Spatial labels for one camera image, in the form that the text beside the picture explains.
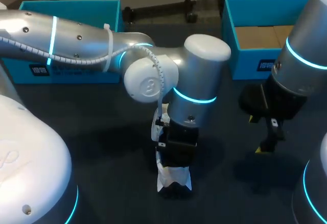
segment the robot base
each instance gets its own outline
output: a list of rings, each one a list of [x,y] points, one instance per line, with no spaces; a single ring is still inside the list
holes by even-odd
[[[75,184],[73,177],[71,177],[61,199],[47,214],[33,224],[73,224],[74,216],[77,212],[78,200],[78,186]]]
[[[292,196],[292,211],[297,224],[326,224],[327,177],[320,154],[310,160]]]

